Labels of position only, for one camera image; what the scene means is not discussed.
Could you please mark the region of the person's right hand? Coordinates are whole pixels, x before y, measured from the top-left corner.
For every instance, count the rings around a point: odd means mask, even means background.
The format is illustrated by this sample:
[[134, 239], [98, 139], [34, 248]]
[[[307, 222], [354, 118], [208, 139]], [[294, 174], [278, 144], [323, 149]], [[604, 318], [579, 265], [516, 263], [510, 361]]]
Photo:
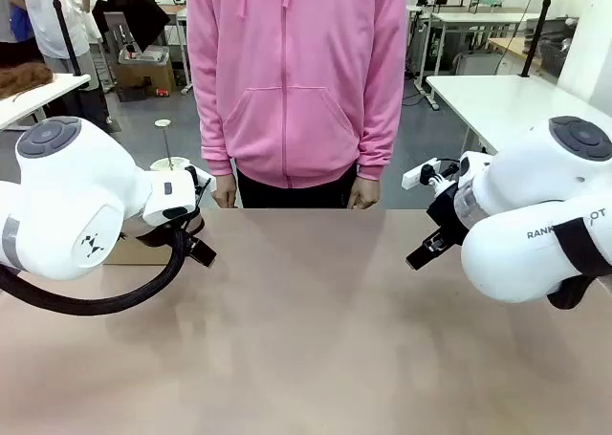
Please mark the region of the person's right hand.
[[220, 208], [235, 208], [237, 185], [233, 174], [215, 177], [216, 189], [212, 197]]

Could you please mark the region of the person's left hand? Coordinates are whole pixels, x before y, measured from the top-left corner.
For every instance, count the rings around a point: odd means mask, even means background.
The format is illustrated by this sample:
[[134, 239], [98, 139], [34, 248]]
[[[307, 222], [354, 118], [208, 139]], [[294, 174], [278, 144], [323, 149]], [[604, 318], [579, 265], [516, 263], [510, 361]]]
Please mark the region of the person's left hand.
[[381, 198], [379, 181], [357, 177], [353, 182], [347, 207], [349, 209], [368, 209]]

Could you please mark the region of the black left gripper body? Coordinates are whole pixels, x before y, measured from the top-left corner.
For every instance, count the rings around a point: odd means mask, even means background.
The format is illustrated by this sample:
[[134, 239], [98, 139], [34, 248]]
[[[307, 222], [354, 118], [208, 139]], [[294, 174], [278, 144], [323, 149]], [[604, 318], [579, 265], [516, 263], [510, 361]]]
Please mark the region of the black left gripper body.
[[196, 235], [204, 227], [205, 220], [200, 212], [193, 211], [154, 228], [140, 236], [139, 240], [145, 245], [171, 245], [174, 242], [173, 235], [176, 230], [179, 230], [188, 240], [188, 236]]

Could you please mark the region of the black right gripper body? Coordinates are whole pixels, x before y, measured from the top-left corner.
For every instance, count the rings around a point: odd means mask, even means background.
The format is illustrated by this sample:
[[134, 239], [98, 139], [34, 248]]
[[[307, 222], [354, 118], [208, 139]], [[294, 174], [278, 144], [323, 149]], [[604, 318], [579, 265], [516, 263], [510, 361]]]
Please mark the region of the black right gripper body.
[[441, 192], [428, 207], [426, 213], [438, 226], [431, 235], [434, 241], [444, 245], [462, 245], [468, 228], [460, 221], [454, 207], [457, 185], [451, 185]]

